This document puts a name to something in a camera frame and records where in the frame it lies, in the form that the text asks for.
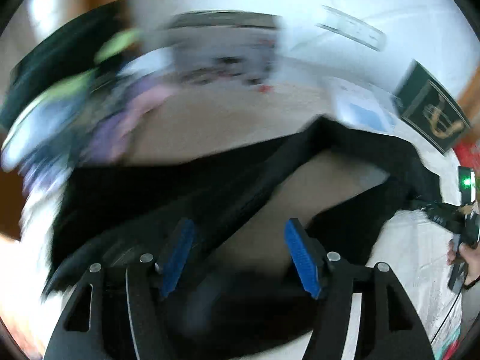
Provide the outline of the person's right hand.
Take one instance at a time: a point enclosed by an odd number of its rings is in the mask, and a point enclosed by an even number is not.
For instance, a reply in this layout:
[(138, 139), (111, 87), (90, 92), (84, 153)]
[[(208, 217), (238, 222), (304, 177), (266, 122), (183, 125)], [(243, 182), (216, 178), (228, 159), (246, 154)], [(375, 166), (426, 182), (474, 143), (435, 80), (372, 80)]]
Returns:
[[(452, 265), (456, 261), (456, 252), (453, 250), (454, 242), (448, 243), (447, 264)], [(465, 260), (468, 266), (467, 276), (465, 278), (465, 287), (471, 288), (479, 282), (480, 275), (480, 250), (479, 244), (473, 249), (465, 243), (459, 245), (458, 252), (461, 258)]]

